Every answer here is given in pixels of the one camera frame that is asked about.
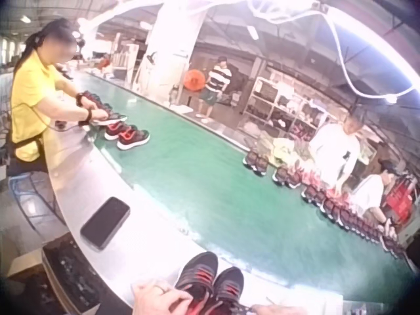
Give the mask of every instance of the stool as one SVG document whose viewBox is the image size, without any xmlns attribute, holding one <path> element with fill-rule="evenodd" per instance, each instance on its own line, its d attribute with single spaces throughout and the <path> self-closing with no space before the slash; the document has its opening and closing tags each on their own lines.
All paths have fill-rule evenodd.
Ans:
<svg viewBox="0 0 420 315">
<path fill-rule="evenodd" d="M 35 187 L 35 183 L 37 182 L 43 182 L 43 180 L 32 180 L 32 175 L 33 173 L 23 173 L 17 176 L 11 176 L 9 177 L 8 180 L 8 184 L 9 184 L 9 190 L 11 191 L 13 198 L 16 200 L 16 203 L 18 204 L 18 207 L 20 209 L 20 211 L 22 212 L 23 216 L 25 217 L 25 219 L 27 220 L 27 222 L 29 223 L 29 225 L 32 227 L 32 229 L 34 231 L 37 232 L 35 226 L 32 224 L 31 219 L 33 218 L 39 218 L 39 217 L 46 217 L 48 215 L 27 215 L 22 207 L 22 204 L 20 203 L 20 197 L 22 196 L 37 196 L 44 204 L 45 206 L 50 209 L 50 211 L 56 216 L 56 218 L 58 220 L 60 220 L 60 222 L 64 225 L 66 225 L 64 223 L 64 221 L 57 215 L 56 213 L 56 209 L 55 209 L 55 204 L 56 204 L 56 200 L 55 200 L 55 195 L 54 195 L 54 199 L 52 201 L 52 206 L 47 202 L 47 200 L 45 200 L 45 198 L 38 192 L 37 188 Z M 31 188 L 29 190 L 23 190 L 20 187 L 20 183 L 23 182 L 24 180 L 29 180 L 29 183 L 31 184 Z"/>
</svg>

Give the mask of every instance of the bracelet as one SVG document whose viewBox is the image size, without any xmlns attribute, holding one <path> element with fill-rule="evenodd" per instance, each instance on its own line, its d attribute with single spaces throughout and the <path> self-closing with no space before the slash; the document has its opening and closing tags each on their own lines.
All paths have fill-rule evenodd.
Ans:
<svg viewBox="0 0 420 315">
<path fill-rule="evenodd" d="M 87 91 L 76 94 L 76 98 L 75 99 L 76 99 L 76 105 L 77 106 L 82 107 L 81 98 L 84 97 L 86 94 L 87 94 Z"/>
<path fill-rule="evenodd" d="M 86 120 L 79 121 L 79 126 L 87 126 L 92 119 L 92 110 L 87 110 Z"/>
<path fill-rule="evenodd" d="M 92 119 L 92 110 L 88 109 L 87 110 L 87 118 L 86 118 L 86 122 L 89 122 Z"/>
</svg>

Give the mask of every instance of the electrical cable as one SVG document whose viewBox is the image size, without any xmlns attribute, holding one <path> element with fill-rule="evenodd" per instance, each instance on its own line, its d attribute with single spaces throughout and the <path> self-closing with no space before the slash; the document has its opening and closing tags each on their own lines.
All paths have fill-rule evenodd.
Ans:
<svg viewBox="0 0 420 315">
<path fill-rule="evenodd" d="M 69 127 L 69 128 L 67 128 L 67 129 L 58 129 L 58 128 L 54 128 L 54 127 L 52 127 L 52 126 L 50 126 L 48 123 L 46 123 L 44 120 L 43 120 L 43 118 L 32 108 L 32 106 L 30 106 L 30 105 L 28 105 L 28 104 L 26 104 L 26 103 L 20 103 L 19 105 L 17 105 L 17 106 L 15 106 L 14 108 L 12 108 L 11 110 L 10 110 L 10 113 L 12 112 L 12 110 L 14 110 L 15 108 L 17 108 L 17 107 L 19 107 L 19 106 L 23 106 L 23 105 L 25 105 L 25 106 L 27 106 L 28 108 L 30 108 L 31 110 L 32 110 L 32 112 L 38 117 L 38 119 L 42 122 L 42 124 L 44 124 L 44 126 L 46 126 L 46 128 L 48 128 L 48 129 L 51 129 L 51 130 L 53 130 L 53 131 L 56 131 L 56 132 L 58 132 L 58 133 L 64 133 L 64 132 L 66 132 L 66 131 L 69 131 L 69 130 L 72 130 L 73 128 L 80 128 L 80 126 L 79 125 L 74 125 L 74 126 L 71 126 L 71 127 Z"/>
<path fill-rule="evenodd" d="M 221 4 L 231 5 L 231 4 L 243 1 L 243 0 L 233 0 L 233 1 L 227 1 L 227 2 L 226 1 L 216 1 L 216 0 L 207 0 L 207 1 L 210 2 L 208 5 L 205 5 L 201 8 L 195 9 L 195 10 L 191 10 L 191 11 L 188 12 L 188 15 L 194 15 L 194 14 L 200 13 L 200 12 L 202 12 L 204 10 L 207 10 L 207 9 L 210 9 L 211 7 L 214 7 L 216 5 L 221 5 Z M 264 6 L 267 3 L 271 3 L 271 5 L 267 8 L 266 12 L 261 12 L 263 10 Z M 279 5 L 277 3 L 274 4 L 273 2 L 271 2 L 269 0 L 262 0 L 259 3 L 257 8 L 254 7 L 254 1 L 253 0 L 247 0 L 247 4 L 248 4 L 249 9 L 251 10 L 251 12 L 253 13 L 253 15 L 255 17 L 262 18 L 262 19 L 264 19 L 264 20 L 266 20 L 266 21 L 268 21 L 272 24 L 276 24 L 276 25 L 287 23 L 287 22 L 292 22 L 292 21 L 298 20 L 300 18 L 308 17 L 308 16 L 315 16 L 315 15 L 322 16 L 324 18 L 324 20 L 326 21 L 327 25 L 329 26 L 329 28 L 331 30 L 331 33 L 333 35 L 335 46 L 336 46 L 336 49 L 337 49 L 337 52 L 338 52 L 338 57 L 339 57 L 339 60 L 340 60 L 340 65 L 341 65 L 343 74 L 345 76 L 345 79 L 346 79 L 348 85 L 350 86 L 350 88 L 352 89 L 352 91 L 360 97 L 370 98 L 370 99 L 381 99 L 381 98 L 388 98 L 388 97 L 397 97 L 398 98 L 402 95 L 405 95 L 405 94 L 413 91 L 414 89 L 420 89 L 420 87 L 416 88 L 414 85 L 412 85 L 410 88 L 408 88 L 408 89 L 406 89 L 402 92 L 399 92 L 399 93 L 389 93 L 389 94 L 383 94 L 383 95 L 372 95 L 372 94 L 363 93 L 363 92 L 359 91 L 354 86 L 354 84 L 353 84 L 353 82 L 352 82 L 352 80 L 351 80 L 351 78 L 350 78 L 350 76 L 347 72 L 344 57 L 343 57 L 343 52 L 341 51 L 339 36 L 337 34 L 337 29 L 335 28 L 334 22 L 331 20 L 331 18 L 328 15 L 326 15 L 325 13 L 320 12 L 320 11 L 309 10 L 309 11 L 297 14 L 295 16 L 290 16 L 288 18 L 288 17 L 286 17 L 288 15 L 282 14 L 281 8 L 279 7 Z"/>
</svg>

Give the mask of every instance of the smartphone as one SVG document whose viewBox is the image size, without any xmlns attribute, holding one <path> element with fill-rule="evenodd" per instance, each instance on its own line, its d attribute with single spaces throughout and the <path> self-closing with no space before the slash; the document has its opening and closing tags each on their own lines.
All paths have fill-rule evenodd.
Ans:
<svg viewBox="0 0 420 315">
<path fill-rule="evenodd" d="M 104 249 L 130 214 L 130 207 L 111 197 L 82 226 L 80 234 L 96 248 Z"/>
</svg>

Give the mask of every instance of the striped shirt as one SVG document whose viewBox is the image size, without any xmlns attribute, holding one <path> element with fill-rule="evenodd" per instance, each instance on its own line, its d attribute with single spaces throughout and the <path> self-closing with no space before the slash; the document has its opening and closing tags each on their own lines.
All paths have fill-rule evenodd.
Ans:
<svg viewBox="0 0 420 315">
<path fill-rule="evenodd" d="M 218 64 L 209 73 L 210 80 L 205 87 L 210 91 L 219 92 L 225 85 L 230 83 L 232 73 L 228 68 L 222 69 Z"/>
</svg>

